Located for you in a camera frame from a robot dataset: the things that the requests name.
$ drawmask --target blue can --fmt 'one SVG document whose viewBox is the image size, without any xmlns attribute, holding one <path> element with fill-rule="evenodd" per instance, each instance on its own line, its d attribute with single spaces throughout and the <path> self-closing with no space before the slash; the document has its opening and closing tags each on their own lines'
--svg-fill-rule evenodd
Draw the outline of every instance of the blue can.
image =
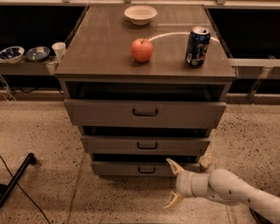
<svg viewBox="0 0 280 224">
<path fill-rule="evenodd" d="M 189 34 L 186 63 L 191 67 L 201 67 L 204 63 L 211 34 L 208 28 L 193 27 Z"/>
</svg>

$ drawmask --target terrazzo floor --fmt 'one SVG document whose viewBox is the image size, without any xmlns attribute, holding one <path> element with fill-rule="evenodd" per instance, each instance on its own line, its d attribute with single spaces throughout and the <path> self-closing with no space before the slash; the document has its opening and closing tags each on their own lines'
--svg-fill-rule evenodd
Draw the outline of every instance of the terrazzo floor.
<svg viewBox="0 0 280 224">
<path fill-rule="evenodd" d="M 37 158 L 20 185 L 50 223 L 253 224 L 243 204 L 186 199 L 165 210 L 174 178 L 105 177 L 92 173 L 62 102 L 0 101 L 0 154 L 13 173 L 29 152 Z M 207 155 L 247 183 L 280 196 L 280 105 L 228 105 L 211 133 Z M 10 176 L 0 160 L 0 183 Z M 0 224 L 48 223 L 16 187 Z"/>
</svg>

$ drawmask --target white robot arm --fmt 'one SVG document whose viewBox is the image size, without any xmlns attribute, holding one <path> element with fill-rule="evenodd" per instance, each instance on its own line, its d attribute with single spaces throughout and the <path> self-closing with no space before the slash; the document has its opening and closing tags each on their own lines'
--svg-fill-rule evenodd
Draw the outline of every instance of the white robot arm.
<svg viewBox="0 0 280 224">
<path fill-rule="evenodd" d="M 203 197 L 217 203 L 235 205 L 243 203 L 272 223 L 280 224 L 280 198 L 248 185 L 240 177 L 224 169 L 211 174 L 196 174 L 184 170 L 175 161 L 167 159 L 176 179 L 176 192 L 172 192 L 170 208 L 184 198 Z"/>
</svg>

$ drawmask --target white cup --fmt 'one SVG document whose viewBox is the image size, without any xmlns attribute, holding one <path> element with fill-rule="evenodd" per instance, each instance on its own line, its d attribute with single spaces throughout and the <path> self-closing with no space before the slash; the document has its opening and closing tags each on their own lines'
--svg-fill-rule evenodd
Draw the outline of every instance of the white cup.
<svg viewBox="0 0 280 224">
<path fill-rule="evenodd" d="M 56 42 L 53 44 L 52 46 L 56 57 L 58 60 L 61 60 L 64 56 L 64 54 L 66 53 L 66 45 L 64 42 Z"/>
</svg>

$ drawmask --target bowl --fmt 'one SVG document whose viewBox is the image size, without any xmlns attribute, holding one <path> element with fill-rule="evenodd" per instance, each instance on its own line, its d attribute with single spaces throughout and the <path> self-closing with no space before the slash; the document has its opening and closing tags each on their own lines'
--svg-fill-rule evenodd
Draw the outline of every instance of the bowl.
<svg viewBox="0 0 280 224">
<path fill-rule="evenodd" d="M 33 63 L 42 63 L 49 58 L 50 49 L 47 47 L 36 47 L 26 52 L 26 59 Z"/>
<path fill-rule="evenodd" d="M 157 10 L 150 6 L 131 6 L 124 10 L 124 15 L 135 25 L 146 25 L 157 16 Z"/>
<path fill-rule="evenodd" d="M 25 50 L 22 47 L 10 47 L 0 51 L 0 60 L 8 63 L 18 63 Z"/>
</svg>

